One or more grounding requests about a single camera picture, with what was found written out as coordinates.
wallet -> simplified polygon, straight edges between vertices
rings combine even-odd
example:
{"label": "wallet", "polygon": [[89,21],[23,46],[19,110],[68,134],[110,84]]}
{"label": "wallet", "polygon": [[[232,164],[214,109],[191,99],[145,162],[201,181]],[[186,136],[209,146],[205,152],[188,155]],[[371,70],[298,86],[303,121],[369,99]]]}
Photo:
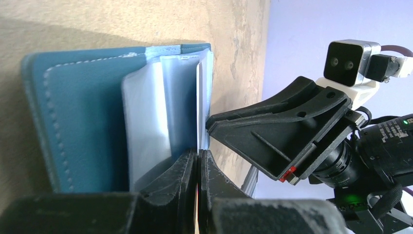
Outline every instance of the wallet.
{"label": "wallet", "polygon": [[33,53],[21,74],[54,192],[139,191],[207,149],[208,43]]}

white wall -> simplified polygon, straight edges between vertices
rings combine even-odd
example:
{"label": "white wall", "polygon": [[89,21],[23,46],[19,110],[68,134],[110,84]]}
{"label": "white wall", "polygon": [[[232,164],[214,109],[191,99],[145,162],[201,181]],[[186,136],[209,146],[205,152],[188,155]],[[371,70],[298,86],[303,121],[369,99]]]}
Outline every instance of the white wall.
{"label": "white wall", "polygon": [[[410,0],[273,0],[270,10],[263,99],[298,76],[323,74],[330,42],[340,39],[396,44],[413,50],[413,1]],[[413,77],[392,79],[364,106],[373,117],[413,112]],[[282,184],[260,173],[256,198],[332,198],[325,185]],[[413,198],[403,195],[413,215]]]}

wooden tabletop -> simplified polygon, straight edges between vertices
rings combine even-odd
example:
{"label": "wooden tabletop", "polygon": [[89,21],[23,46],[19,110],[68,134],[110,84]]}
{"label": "wooden tabletop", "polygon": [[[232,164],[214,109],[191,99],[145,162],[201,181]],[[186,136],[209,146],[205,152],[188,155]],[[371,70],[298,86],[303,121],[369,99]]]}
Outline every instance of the wooden tabletop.
{"label": "wooden tabletop", "polygon": [[[261,99],[270,0],[0,1],[0,212],[50,191],[19,76],[35,51],[210,42],[212,114]],[[218,166],[241,186],[249,165],[212,140]]]}

blue leather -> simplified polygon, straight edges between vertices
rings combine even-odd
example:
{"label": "blue leather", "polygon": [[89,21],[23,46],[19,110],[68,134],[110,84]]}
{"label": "blue leather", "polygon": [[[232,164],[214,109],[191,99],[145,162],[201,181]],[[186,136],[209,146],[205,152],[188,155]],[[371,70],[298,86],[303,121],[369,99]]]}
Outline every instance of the blue leather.
{"label": "blue leather", "polygon": [[23,59],[23,83],[55,192],[129,189],[122,78],[144,67],[148,56],[193,53],[210,44],[178,48],[48,52]]}

black connector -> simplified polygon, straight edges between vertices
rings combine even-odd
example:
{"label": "black connector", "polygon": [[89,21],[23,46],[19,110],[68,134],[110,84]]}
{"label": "black connector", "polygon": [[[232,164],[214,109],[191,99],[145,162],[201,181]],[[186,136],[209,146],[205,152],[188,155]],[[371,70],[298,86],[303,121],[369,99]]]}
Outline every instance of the black connector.
{"label": "black connector", "polygon": [[378,82],[387,81],[400,67],[400,64],[395,61],[395,58],[396,57],[394,56],[382,54],[373,55],[370,58],[370,65],[367,69],[366,78]]}

